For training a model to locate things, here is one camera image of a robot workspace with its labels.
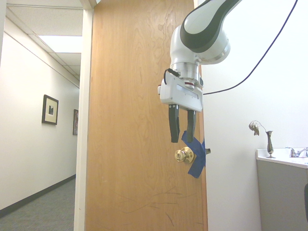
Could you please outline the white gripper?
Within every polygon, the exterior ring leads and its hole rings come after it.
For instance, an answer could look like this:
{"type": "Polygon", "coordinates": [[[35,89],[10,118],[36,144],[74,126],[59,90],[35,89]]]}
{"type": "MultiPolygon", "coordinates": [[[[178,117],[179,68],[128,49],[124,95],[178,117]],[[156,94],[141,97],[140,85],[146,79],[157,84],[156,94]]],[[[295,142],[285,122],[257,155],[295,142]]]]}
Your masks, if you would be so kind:
{"type": "Polygon", "coordinates": [[[189,82],[175,76],[172,69],[164,73],[158,94],[162,103],[169,105],[168,118],[171,142],[177,143],[180,134],[179,107],[187,110],[187,141],[193,141],[196,124],[196,112],[203,109],[203,93],[199,87],[191,89],[189,82]]]}

